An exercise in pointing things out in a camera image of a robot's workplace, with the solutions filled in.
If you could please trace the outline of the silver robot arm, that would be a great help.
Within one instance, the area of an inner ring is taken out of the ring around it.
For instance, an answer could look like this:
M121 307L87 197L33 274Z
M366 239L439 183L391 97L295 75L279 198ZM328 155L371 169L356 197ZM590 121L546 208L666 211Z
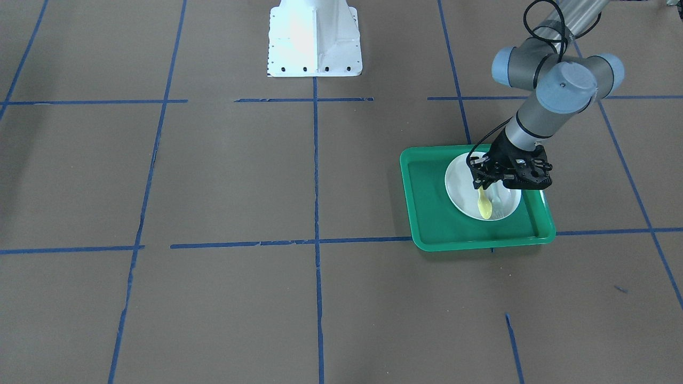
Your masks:
M553 12L531 28L520 46L498 51L492 77L529 97L514 116L493 129L485 155L469 153L466 165L475 189L496 182L515 190L543 190L552 184L544 143L571 117L612 95L625 78L622 61L614 54L574 58L567 49L597 25L606 1L551 1Z

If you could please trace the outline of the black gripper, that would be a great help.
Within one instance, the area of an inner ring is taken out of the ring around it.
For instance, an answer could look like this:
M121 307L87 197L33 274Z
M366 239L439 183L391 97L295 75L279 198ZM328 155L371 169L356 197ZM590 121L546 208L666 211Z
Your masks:
M506 174L530 177L532 153L515 146L503 131L491 144L486 154L485 167L472 167L474 189L486 190L496 182L504 180Z

